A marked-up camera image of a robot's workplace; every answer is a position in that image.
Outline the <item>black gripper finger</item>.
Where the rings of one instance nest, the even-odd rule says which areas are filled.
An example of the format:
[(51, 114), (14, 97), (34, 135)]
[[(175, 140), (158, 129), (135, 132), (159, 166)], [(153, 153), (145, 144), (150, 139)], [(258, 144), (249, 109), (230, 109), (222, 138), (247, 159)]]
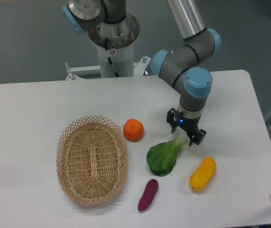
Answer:
[(177, 114), (178, 112), (174, 108), (171, 108), (167, 112), (166, 122), (171, 126), (171, 133), (174, 133), (178, 127), (178, 123), (176, 120)]
[(191, 129), (188, 131), (188, 136), (190, 139), (189, 146), (192, 146), (193, 144), (199, 145), (206, 136), (206, 131), (204, 129)]

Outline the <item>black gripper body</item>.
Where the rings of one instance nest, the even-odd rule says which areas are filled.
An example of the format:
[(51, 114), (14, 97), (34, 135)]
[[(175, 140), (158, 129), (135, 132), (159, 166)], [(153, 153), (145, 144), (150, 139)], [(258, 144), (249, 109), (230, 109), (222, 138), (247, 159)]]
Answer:
[(183, 116), (183, 112), (179, 112), (176, 117), (177, 125), (182, 128), (188, 136), (196, 134), (200, 117), (195, 119), (189, 119)]

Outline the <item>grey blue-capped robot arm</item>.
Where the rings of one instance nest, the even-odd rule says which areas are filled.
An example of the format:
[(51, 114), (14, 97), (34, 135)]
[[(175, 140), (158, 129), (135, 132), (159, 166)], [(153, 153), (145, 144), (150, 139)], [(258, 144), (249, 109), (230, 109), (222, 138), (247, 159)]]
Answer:
[[(150, 61), (151, 71), (180, 94), (177, 109), (167, 113), (173, 131), (182, 128), (190, 144), (199, 145), (206, 131), (198, 128), (212, 88), (211, 73), (199, 64), (216, 54), (222, 41), (207, 28), (192, 0), (169, 0), (167, 5), (181, 32), (184, 45), (177, 51), (158, 51)], [(133, 46), (140, 34), (136, 17), (124, 0), (71, 0), (61, 9), (76, 33), (87, 33), (96, 46), (103, 78), (134, 76)]]

